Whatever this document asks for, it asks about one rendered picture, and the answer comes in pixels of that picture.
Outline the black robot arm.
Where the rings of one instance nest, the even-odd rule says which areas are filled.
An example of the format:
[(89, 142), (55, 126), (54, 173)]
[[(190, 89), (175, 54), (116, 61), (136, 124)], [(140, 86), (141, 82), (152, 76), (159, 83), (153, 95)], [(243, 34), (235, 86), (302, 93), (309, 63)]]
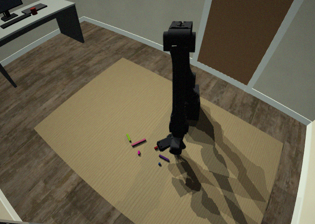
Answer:
[(182, 153), (182, 140), (189, 130), (185, 100), (191, 102), (198, 96), (198, 92), (193, 90), (196, 73), (192, 72), (189, 59), (190, 52), (195, 52), (195, 34), (196, 32), (192, 32), (192, 21), (173, 21), (168, 31), (163, 33), (164, 51), (169, 51), (172, 59), (172, 113), (169, 123), (171, 134), (157, 141), (157, 147), (162, 152), (170, 147), (169, 152), (174, 155)]

